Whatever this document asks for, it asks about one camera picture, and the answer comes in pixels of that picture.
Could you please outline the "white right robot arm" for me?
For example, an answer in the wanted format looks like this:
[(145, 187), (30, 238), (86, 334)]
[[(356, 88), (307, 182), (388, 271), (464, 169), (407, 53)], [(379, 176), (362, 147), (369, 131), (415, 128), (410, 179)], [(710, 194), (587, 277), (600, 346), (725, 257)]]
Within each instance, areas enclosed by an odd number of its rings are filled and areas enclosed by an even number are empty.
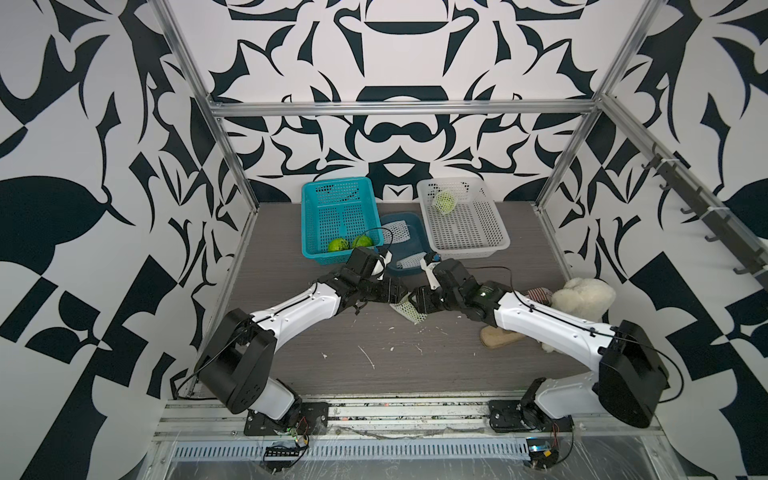
[(429, 285), (415, 289), (403, 303), (422, 317), (458, 311), (472, 321), (514, 331), (572, 357), (587, 372), (562, 379), (538, 378), (510, 406), (494, 406), (496, 432), (553, 432), (575, 416), (610, 414), (635, 427), (648, 427), (668, 370), (639, 325), (592, 322), (538, 303), (495, 281), (478, 282), (457, 260), (425, 268)]

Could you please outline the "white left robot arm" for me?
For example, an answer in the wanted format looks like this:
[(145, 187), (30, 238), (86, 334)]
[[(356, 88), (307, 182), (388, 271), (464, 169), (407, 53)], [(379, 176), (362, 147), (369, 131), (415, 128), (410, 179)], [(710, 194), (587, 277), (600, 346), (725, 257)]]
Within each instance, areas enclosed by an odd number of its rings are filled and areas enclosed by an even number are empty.
[(369, 303), (395, 304), (407, 295), (386, 273), (385, 247), (357, 247), (339, 268), (303, 293), (262, 311), (224, 315), (194, 367), (192, 377), (231, 413), (251, 411), (283, 428), (298, 421), (301, 399), (271, 376), (275, 353), (314, 325)]

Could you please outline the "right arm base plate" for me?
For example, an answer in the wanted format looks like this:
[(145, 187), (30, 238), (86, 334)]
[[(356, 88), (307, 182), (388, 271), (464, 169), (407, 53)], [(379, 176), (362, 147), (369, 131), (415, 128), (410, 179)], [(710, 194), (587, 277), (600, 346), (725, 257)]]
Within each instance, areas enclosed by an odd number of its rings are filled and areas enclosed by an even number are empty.
[(535, 403), (522, 400), (488, 402), (489, 425), (496, 433), (561, 433), (573, 431), (571, 416), (553, 419)]

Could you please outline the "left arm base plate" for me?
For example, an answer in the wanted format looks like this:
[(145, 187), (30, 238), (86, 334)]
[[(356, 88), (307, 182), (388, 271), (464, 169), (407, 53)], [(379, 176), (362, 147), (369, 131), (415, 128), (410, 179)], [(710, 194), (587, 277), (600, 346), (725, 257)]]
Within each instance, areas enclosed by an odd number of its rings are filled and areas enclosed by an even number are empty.
[(330, 404), (327, 402), (296, 402), (280, 419), (273, 420), (263, 413), (249, 410), (244, 427), (245, 436), (299, 435), (323, 433), (327, 429)]

